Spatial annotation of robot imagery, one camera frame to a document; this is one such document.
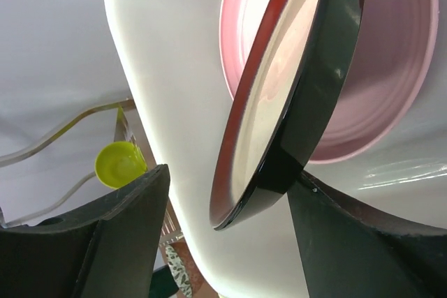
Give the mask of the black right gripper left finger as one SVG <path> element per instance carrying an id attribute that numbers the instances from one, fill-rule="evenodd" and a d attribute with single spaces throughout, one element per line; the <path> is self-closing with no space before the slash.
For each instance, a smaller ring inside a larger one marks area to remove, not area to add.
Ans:
<path id="1" fill-rule="evenodd" d="M 1 230 L 2 297 L 147 297 L 170 187 L 167 165 L 35 226 Z"/>

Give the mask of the red rimmed cream plate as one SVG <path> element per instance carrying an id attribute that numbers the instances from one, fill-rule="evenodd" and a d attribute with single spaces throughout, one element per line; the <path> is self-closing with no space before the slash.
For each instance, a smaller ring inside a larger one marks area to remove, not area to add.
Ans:
<path id="1" fill-rule="evenodd" d="M 271 207 L 294 184 L 335 111 L 361 18 L 362 0 L 268 0 L 219 150 L 215 230 Z"/>

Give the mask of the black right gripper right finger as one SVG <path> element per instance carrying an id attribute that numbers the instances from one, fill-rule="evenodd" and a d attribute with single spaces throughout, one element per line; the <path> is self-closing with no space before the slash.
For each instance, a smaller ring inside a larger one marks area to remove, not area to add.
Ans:
<path id="1" fill-rule="evenodd" d="M 446 229 L 376 209 L 307 172 L 287 195 L 310 297 L 446 296 Z"/>

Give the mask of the pink plate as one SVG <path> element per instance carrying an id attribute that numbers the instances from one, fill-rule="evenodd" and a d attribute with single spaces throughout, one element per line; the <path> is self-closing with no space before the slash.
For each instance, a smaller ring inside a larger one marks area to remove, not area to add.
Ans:
<path id="1" fill-rule="evenodd" d="M 269 0 L 222 0 L 219 47 L 226 83 L 237 91 Z M 311 163 L 336 163 L 376 144 L 406 114 L 427 76 L 439 0 L 365 0 L 346 84 Z"/>

